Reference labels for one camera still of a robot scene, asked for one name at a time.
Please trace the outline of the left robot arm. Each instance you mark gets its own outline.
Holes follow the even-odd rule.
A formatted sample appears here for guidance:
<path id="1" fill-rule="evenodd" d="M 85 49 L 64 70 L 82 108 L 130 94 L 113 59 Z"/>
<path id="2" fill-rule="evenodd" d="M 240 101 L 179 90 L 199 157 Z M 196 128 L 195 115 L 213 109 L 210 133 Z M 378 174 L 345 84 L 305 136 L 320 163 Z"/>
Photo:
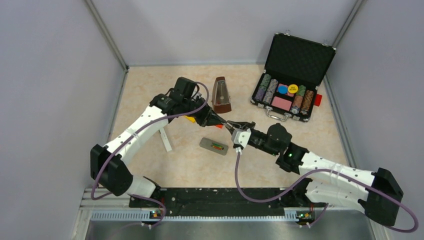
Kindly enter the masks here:
<path id="1" fill-rule="evenodd" d="M 121 134 L 105 145 L 96 144 L 90 151 L 90 176 L 94 180 L 91 198 L 97 200 L 95 191 L 98 186 L 107 189 L 115 196 L 141 196 L 149 207 L 160 202 L 157 184 L 146 177 L 136 177 L 128 169 L 135 154 L 159 130 L 173 119 L 188 116 L 194 118 L 201 127 L 216 125 L 229 126 L 208 105 L 209 97 L 202 97 L 201 82 L 179 77 L 174 87 L 167 93 L 156 95 L 144 112 Z"/>

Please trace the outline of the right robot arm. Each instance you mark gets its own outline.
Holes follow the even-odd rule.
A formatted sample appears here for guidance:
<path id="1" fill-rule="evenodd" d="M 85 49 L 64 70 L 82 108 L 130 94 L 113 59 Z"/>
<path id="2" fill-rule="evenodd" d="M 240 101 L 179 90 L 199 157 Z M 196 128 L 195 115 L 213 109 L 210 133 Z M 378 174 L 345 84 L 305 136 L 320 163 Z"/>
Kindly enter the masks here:
<path id="1" fill-rule="evenodd" d="M 253 199 L 243 193 L 243 197 L 257 203 L 294 201 L 302 207 L 332 204 L 357 210 L 383 226 L 395 225 L 404 193 L 389 170 L 361 170 L 327 160 L 294 144 L 292 135 L 279 123 L 271 125 L 266 133 L 254 127 L 254 122 L 225 124 L 237 158 L 246 146 L 251 146 L 276 156 L 275 163 L 281 169 L 300 178 L 277 196 Z"/>

